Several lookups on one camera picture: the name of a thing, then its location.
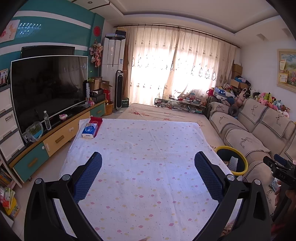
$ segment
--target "sofa cushion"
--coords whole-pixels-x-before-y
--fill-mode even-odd
[[[222,112],[213,113],[210,116],[209,120],[211,121],[218,134],[220,134],[222,130],[230,124],[237,127],[238,129],[243,129],[247,131],[247,129],[236,118]]]
[[[272,130],[279,138],[284,137],[286,140],[290,139],[295,130],[295,124],[293,121],[271,108],[266,111],[261,122]]]
[[[210,115],[214,114],[215,112],[222,112],[222,113],[228,114],[229,106],[224,105],[222,103],[218,103],[218,102],[211,102],[210,105],[212,107]]]
[[[270,153],[259,139],[244,130],[229,129],[225,134],[224,143],[243,154],[248,164],[263,160],[263,157]]]
[[[284,147],[280,156],[289,161],[296,160],[296,130],[292,134],[290,141]]]
[[[260,122],[261,117],[267,108],[267,106],[249,98],[240,109],[238,120],[248,129],[249,132],[252,132]]]
[[[259,123],[252,134],[258,138],[263,145],[271,151],[271,157],[273,159],[274,154],[280,154],[286,143],[288,142],[284,138],[279,138],[270,130],[267,126]]]
[[[268,203],[269,213],[272,214],[275,210],[275,195],[274,191],[269,187],[274,177],[271,174],[270,168],[263,161],[253,161],[248,168],[248,171],[243,175],[243,181],[252,182],[254,179],[259,179],[263,186],[265,196]]]

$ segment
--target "curved tv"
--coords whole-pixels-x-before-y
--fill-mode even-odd
[[[85,101],[87,56],[39,56],[11,62],[11,91],[21,133],[44,111],[54,116]]]

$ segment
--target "teal wall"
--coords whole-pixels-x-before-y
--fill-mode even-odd
[[[15,51],[16,48],[12,45],[34,42],[51,42],[81,45],[86,46],[88,49],[93,44],[95,38],[98,42],[101,42],[101,35],[95,37],[93,28],[99,26],[102,31],[104,18],[70,1],[29,0],[19,9],[19,11],[21,10],[49,12],[66,16],[89,24],[91,29],[53,18],[36,16],[13,17],[12,20],[20,19],[20,25],[14,40],[0,43],[0,52],[3,47],[10,46],[9,51],[11,49],[10,53],[0,55],[0,70],[10,68],[11,61],[20,58],[20,49]],[[35,25],[32,28],[26,28],[26,33],[23,34],[22,32],[24,32],[24,29],[28,24],[29,26],[33,26],[33,24]],[[88,56],[89,76],[97,76],[98,69],[94,67],[94,64],[90,63],[91,56],[89,55],[89,51],[75,49],[75,55]]]

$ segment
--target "red ornament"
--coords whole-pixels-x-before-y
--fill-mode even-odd
[[[94,27],[94,35],[95,35],[96,37],[99,37],[100,34],[101,34],[101,29],[100,29],[100,27],[99,27],[99,26],[95,26],[95,27]]]

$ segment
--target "ceiling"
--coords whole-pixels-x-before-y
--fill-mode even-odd
[[[69,0],[112,25],[155,23],[204,31],[238,45],[289,37],[266,0]]]

